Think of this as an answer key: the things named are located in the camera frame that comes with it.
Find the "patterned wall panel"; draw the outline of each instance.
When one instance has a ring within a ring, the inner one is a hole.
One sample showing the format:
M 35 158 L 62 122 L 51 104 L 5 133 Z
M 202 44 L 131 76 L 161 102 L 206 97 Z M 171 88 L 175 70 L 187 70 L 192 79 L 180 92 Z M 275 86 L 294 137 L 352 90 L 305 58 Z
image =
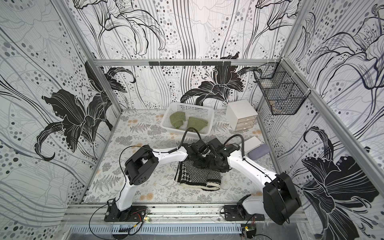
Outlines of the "patterned wall panel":
M 104 67 L 122 108 L 165 109 L 172 102 L 226 108 L 247 99 L 257 108 L 263 96 L 254 73 L 268 75 L 274 63 L 243 66 L 129 66 Z
M 119 113 L 50 1 L 0 1 L 0 16 L 0 237 L 49 239 Z
M 263 100 L 258 112 L 316 239 L 383 239 L 383 197 L 312 104 L 273 116 Z
M 290 60 L 384 169 L 383 1 L 316 0 Z
M 279 58 L 303 0 L 67 0 L 101 59 Z

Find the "green cloth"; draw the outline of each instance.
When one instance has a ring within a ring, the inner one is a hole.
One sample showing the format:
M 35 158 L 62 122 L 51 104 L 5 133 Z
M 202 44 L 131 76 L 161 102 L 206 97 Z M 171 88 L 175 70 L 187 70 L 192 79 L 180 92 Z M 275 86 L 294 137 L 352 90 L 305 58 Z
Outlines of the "green cloth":
M 185 121 L 185 112 L 175 112 L 169 117 L 170 123 L 176 129 L 179 129 Z
M 206 126 L 208 126 L 208 122 L 204 119 L 195 118 L 195 117 L 189 117 L 188 119 L 187 129 L 189 127 L 193 127 L 200 132 Z

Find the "black wire basket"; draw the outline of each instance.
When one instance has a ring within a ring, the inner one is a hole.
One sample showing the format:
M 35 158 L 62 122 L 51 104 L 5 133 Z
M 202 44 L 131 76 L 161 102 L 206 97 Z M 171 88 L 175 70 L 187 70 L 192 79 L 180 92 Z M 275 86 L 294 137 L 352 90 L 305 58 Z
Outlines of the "black wire basket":
M 306 99 L 304 93 L 280 65 L 271 65 L 262 74 L 253 72 L 272 115 L 294 115 Z

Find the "table surface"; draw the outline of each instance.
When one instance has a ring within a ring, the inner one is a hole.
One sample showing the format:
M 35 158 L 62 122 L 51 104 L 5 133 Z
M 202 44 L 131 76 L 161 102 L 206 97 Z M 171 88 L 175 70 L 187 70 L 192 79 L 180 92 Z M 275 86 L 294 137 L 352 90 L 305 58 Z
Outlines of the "table surface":
M 105 203 L 108 199 L 117 197 L 124 184 L 124 176 L 119 166 L 119 155 L 127 146 L 143 146 L 148 144 L 151 148 L 169 148 L 177 146 L 182 135 L 169 133 L 160 127 L 165 109 L 140 109 L 126 110 L 122 113 L 116 130 L 111 138 L 106 153 L 101 160 L 89 190 L 83 198 L 84 204 Z M 228 137 L 234 135 L 234 131 L 225 119 L 225 109 L 216 109 L 212 130 L 205 142 L 217 137 L 225 142 Z M 264 143 L 259 124 L 256 122 L 253 128 L 238 131 L 247 140 L 256 136 Z M 195 139 L 187 138 L 184 142 L 190 143 Z M 240 143 L 236 137 L 231 143 Z M 121 165 L 138 150 L 137 147 L 128 148 L 121 158 Z M 269 154 L 257 160 L 261 166 L 273 170 L 274 167 Z M 209 203 L 209 202 L 237 202 L 246 194 L 255 194 L 261 191 L 254 183 L 236 169 L 222 174 L 221 189 L 218 191 L 204 191 L 202 189 L 180 186 L 174 181 L 178 162 L 158 166 L 151 177 L 141 184 L 133 198 L 135 203 Z

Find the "drawer cabinet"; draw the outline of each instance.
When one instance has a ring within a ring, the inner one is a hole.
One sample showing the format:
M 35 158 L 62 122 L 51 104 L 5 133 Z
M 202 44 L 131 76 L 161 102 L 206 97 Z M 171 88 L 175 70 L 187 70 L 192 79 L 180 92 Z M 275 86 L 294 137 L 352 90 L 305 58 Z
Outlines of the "drawer cabinet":
M 236 132 L 252 128 L 257 115 L 258 113 L 247 100 L 240 100 L 228 104 L 225 117 Z

